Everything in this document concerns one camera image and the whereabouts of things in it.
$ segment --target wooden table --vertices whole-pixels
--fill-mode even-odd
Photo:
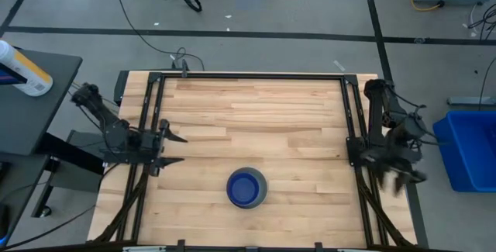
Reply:
[[[133,126],[147,77],[147,71],[129,72],[119,117]],[[367,115],[363,87],[377,75],[357,77]],[[165,156],[186,160],[150,177],[139,244],[186,239],[190,246],[365,247],[339,82],[168,78],[165,85],[160,118],[189,143],[165,143]],[[263,205],[251,210],[236,208],[226,195],[229,175],[245,166],[260,170],[269,184]],[[102,182],[88,239],[119,210],[128,170],[119,166]],[[381,199],[396,227],[415,243],[405,194],[396,198],[387,190]],[[370,218],[379,243],[374,214]]]

